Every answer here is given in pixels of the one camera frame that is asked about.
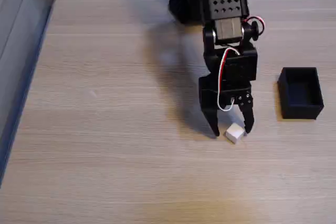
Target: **robotic arm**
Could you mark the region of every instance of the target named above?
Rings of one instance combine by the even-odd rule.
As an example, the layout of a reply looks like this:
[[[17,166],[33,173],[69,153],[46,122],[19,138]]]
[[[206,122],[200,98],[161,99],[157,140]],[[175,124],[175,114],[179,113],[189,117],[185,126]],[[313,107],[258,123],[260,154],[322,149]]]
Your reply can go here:
[[[170,0],[169,7],[182,24],[203,25],[204,60],[210,74],[199,80],[199,101],[211,129],[219,136],[217,110],[226,112],[237,104],[249,133],[254,124],[250,82],[256,79],[258,59],[250,40],[264,32],[264,21],[249,18],[247,0]],[[262,24],[262,31],[257,21],[249,23],[253,19]]]

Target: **tabletop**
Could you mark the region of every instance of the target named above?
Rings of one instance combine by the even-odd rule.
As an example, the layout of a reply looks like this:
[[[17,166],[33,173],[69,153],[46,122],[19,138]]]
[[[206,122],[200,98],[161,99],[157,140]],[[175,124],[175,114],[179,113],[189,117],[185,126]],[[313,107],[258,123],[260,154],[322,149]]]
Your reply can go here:
[[[336,0],[249,0],[256,123],[198,103],[201,27],[169,0],[56,0],[0,190],[0,223],[334,223]],[[282,120],[282,67],[317,67],[325,108]]]

